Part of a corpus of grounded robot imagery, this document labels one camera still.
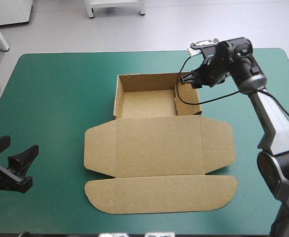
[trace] floor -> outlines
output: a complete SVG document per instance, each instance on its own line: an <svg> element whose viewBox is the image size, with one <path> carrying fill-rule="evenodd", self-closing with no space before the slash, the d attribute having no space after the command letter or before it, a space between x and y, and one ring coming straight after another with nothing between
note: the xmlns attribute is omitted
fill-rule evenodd
<svg viewBox="0 0 289 237"><path fill-rule="evenodd" d="M146 0L145 16L109 8L94 19L84 0L33 1L28 25L0 29L10 46L0 51L0 96L25 53L185 50L193 40L243 36L289 57L289 0Z"/></svg>

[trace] cardboard piece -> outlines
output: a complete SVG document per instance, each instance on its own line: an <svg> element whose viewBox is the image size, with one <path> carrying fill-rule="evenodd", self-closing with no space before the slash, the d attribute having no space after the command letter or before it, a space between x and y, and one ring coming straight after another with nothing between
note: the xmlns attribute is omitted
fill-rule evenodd
<svg viewBox="0 0 289 237"><path fill-rule="evenodd" d="M226 205L237 180L223 175L176 175L89 181L85 193L112 214L210 211Z"/></svg>
<svg viewBox="0 0 289 237"><path fill-rule="evenodd" d="M186 105L177 98L176 79L177 73L118 76L114 118L200 115L200 105ZM199 102L191 85L179 83L178 90L184 100Z"/></svg>
<svg viewBox="0 0 289 237"><path fill-rule="evenodd" d="M117 178L206 174L234 161L232 127L200 116L119 118L85 133L85 167Z"/></svg>
<svg viewBox="0 0 289 237"><path fill-rule="evenodd" d="M86 183L97 209L207 211L234 196L234 177L206 175L235 161L232 127L196 116L201 106L178 99L176 79L176 73L118 76L115 120L85 133L85 167L115 177ZM184 100L199 102L191 85L179 83L178 91Z"/></svg>

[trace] box lid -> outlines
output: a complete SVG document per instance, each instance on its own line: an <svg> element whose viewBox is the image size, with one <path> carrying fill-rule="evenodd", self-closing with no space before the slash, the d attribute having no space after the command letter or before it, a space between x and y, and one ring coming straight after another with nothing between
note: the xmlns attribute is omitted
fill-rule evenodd
<svg viewBox="0 0 289 237"><path fill-rule="evenodd" d="M89 181L85 193L113 214L210 211L226 205L238 182L225 175L176 175Z"/></svg>
<svg viewBox="0 0 289 237"><path fill-rule="evenodd" d="M234 161L231 125L205 117L119 118L85 133L85 167L113 177L206 174Z"/></svg>

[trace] white table leg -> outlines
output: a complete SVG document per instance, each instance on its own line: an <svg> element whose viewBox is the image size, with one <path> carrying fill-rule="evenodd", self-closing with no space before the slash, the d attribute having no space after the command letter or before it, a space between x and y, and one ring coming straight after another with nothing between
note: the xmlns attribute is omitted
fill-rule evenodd
<svg viewBox="0 0 289 237"><path fill-rule="evenodd" d="M85 0L85 5L86 5L86 10L87 10L88 16L90 18L94 18L94 12L92 11L92 9L90 7L89 0Z"/></svg>
<svg viewBox="0 0 289 237"><path fill-rule="evenodd" d="M141 15L145 15L145 0L140 0Z"/></svg>

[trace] white cabinet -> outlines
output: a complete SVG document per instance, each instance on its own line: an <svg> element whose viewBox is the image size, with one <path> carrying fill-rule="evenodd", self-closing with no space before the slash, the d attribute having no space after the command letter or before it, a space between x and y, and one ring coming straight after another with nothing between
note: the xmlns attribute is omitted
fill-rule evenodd
<svg viewBox="0 0 289 237"><path fill-rule="evenodd" d="M145 0L85 0L88 16L94 18L94 8L139 6L141 15L145 15Z"/></svg>
<svg viewBox="0 0 289 237"><path fill-rule="evenodd" d="M32 0L0 0L0 25L29 21Z"/></svg>

